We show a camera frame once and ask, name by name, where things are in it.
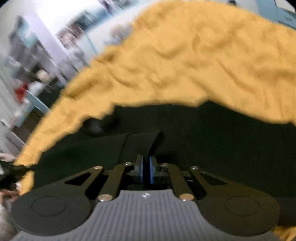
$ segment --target person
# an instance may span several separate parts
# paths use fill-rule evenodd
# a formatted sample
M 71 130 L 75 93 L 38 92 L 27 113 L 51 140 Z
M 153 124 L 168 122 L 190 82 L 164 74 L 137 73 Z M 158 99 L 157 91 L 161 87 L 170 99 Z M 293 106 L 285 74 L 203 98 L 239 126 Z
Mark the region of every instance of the person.
M 0 240 L 9 241 L 16 234 L 17 230 L 11 220 L 10 213 L 6 208 L 6 200 L 10 203 L 18 198 L 18 191 L 0 190 Z

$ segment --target red object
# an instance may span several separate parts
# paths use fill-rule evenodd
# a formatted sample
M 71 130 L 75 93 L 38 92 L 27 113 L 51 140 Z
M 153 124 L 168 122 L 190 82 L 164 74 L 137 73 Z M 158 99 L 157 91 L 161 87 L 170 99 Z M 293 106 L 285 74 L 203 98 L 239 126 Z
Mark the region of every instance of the red object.
M 28 89 L 28 85 L 25 83 L 23 83 L 21 87 L 15 89 L 15 94 L 17 96 L 17 100 L 20 103 L 23 103 L 27 89 Z

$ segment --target silver bolt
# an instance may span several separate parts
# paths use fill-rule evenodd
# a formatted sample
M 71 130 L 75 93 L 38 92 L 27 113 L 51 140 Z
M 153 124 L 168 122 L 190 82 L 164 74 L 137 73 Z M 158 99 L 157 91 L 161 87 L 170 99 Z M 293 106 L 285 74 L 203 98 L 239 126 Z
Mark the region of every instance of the silver bolt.
M 111 201 L 113 197 L 110 194 L 101 194 L 100 196 L 98 196 L 98 199 L 101 202 L 108 202 L 108 201 Z
M 179 198 L 183 201 L 191 201 L 194 199 L 194 196 L 190 193 L 183 193 L 179 196 Z

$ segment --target yellow cloth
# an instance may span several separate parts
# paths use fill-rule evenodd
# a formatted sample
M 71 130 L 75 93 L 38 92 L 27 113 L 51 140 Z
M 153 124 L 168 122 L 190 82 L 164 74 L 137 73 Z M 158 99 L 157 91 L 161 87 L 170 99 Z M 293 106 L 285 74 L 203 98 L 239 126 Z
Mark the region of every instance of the yellow cloth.
M 121 46 L 108 47 L 72 80 L 31 135 L 19 164 L 37 163 L 83 119 L 102 118 L 114 104 L 198 106 L 212 100 L 264 121 L 296 123 L 293 29 L 224 4 L 184 1 L 152 6 L 133 27 Z M 32 180 L 30 173 L 22 193 Z M 277 229 L 287 240 L 296 234 L 290 232 Z

